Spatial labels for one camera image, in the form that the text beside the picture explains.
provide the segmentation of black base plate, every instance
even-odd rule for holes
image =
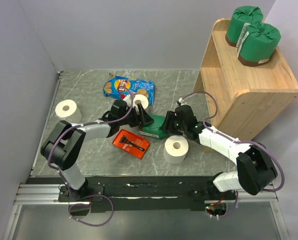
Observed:
[[[212,176],[90,176],[88,188],[91,194],[109,197],[115,211],[190,209],[204,211],[205,201],[234,200],[234,192],[219,192]],[[26,184],[63,184],[60,177],[30,177]],[[61,188],[60,202],[74,203],[66,189]],[[91,201],[91,213],[111,211],[106,199]]]

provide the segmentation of wooden cabinet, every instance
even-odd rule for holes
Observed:
[[[219,19],[211,36],[194,91],[206,91],[218,104],[211,123],[220,131],[242,141],[253,139],[298,97],[298,82],[279,47],[267,64],[244,66],[237,48],[229,46],[225,35],[230,19]],[[207,97],[210,115],[215,105]]]

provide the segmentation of white wall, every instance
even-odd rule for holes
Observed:
[[[298,0],[277,0],[265,21],[280,30],[279,47],[298,80]],[[298,240],[298,99],[257,138],[277,157],[285,186],[277,192],[292,240]]]
[[[57,72],[16,0],[0,0],[0,239],[29,176]]]
[[[19,0],[57,70],[200,67],[213,23],[275,0]]]

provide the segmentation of marble floor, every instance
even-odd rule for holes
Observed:
[[[198,71],[192,70],[67,70],[60,74],[59,87],[52,104],[43,141],[50,134],[59,119],[55,114],[56,105],[66,99],[74,100],[82,113],[82,122],[100,118],[110,109],[113,98],[105,97],[103,86],[109,73],[128,78],[152,80],[155,84],[154,104],[149,112],[165,116],[173,110],[179,97],[193,91]],[[200,121],[208,116],[206,97],[195,94],[188,98],[194,114]],[[137,133],[137,128],[126,130]],[[189,151],[180,164],[170,164],[164,159],[166,139],[156,140],[146,137],[150,147],[143,159],[116,148],[109,138],[99,138],[85,142],[81,148],[77,164],[86,176],[213,176],[219,172],[230,172],[236,166],[226,157],[216,152],[202,152],[202,147],[189,142]],[[32,176],[55,176],[57,173],[48,168],[46,159],[40,154],[35,161]]]

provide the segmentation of blue chip bag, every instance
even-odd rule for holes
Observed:
[[[111,73],[109,73],[109,76],[109,80],[103,87],[103,94],[106,97],[123,100],[125,96],[129,95],[124,88],[126,87],[131,92],[146,96],[150,106],[154,104],[155,84],[153,81],[115,76]]]

